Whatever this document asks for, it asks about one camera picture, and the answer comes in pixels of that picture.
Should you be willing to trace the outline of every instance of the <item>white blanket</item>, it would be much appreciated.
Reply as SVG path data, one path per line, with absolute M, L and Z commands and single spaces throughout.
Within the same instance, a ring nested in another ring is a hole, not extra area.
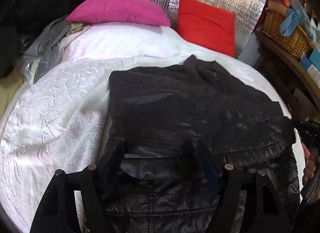
M 279 101 L 284 115 L 290 117 L 260 73 L 241 61 L 186 42 L 169 27 L 90 26 L 65 47 L 60 65 L 32 87 L 18 91 L 0 123 L 0 203 L 23 233 L 29 232 L 56 169 L 77 172 L 96 161 L 108 112 L 110 73 L 182 64 L 191 54 L 216 60 L 246 85 Z M 304 159 L 297 132 L 296 138 L 293 150 L 301 179 Z

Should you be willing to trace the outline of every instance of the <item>red pillow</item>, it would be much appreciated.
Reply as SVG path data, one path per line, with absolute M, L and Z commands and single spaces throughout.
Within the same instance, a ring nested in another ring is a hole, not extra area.
M 180 0 L 178 34 L 185 40 L 235 56 L 235 14 L 197 0 Z

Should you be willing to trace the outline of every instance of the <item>black leather fabric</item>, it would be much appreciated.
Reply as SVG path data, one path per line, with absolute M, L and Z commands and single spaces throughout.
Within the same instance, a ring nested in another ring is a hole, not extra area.
M 113 72 L 106 151 L 125 139 L 111 195 L 104 201 L 116 232 L 205 232 L 219 196 L 208 189 L 194 143 L 221 162 L 270 177 L 288 217 L 300 203 L 295 134 L 278 102 L 244 85 L 216 62 Z M 232 232 L 245 204 L 241 193 Z

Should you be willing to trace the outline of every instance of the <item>bed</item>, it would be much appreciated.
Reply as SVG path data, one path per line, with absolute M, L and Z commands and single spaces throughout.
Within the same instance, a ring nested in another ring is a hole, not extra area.
M 283 114 L 291 117 L 275 89 L 255 69 L 189 43 L 170 27 L 110 22 L 72 35 L 60 44 L 61 64 L 35 85 L 22 86 L 0 123 L 0 203 L 23 233 L 30 231 L 55 170 L 81 171 L 103 152 L 111 122 L 108 78 L 114 70 L 182 64 L 194 54 L 204 61 L 217 61 L 246 85 L 278 101 Z M 296 130 L 295 135 L 292 148 L 301 189 L 305 162 Z M 76 202 L 82 221 L 80 194 Z

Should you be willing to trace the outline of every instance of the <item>blue bow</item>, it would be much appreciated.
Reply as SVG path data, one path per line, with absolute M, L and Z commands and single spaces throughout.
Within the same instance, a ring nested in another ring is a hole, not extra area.
M 280 32 L 281 35 L 284 37 L 289 37 L 297 25 L 302 21 L 304 18 L 303 12 L 294 8 L 287 10 L 288 17 L 284 19 L 282 24 L 280 25 Z

